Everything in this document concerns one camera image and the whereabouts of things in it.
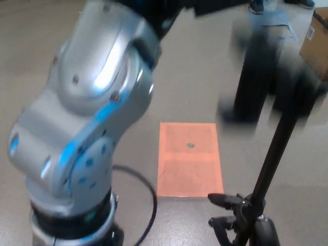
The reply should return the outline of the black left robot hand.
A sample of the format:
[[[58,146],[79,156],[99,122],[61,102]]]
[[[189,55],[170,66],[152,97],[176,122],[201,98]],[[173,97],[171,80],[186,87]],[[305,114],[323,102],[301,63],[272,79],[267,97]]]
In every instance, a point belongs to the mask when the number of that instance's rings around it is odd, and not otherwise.
[[[234,1],[138,1],[142,16],[163,39],[183,9],[193,9],[196,16],[214,13],[232,7]]]

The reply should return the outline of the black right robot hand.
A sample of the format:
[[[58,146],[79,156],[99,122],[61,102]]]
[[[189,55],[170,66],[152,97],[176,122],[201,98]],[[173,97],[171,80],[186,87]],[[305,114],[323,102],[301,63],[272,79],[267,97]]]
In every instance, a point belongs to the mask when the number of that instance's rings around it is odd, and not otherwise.
[[[233,211],[232,216],[209,220],[220,245],[280,245],[273,221],[263,215],[265,201],[254,207],[251,198],[252,194],[208,194],[212,204]]]

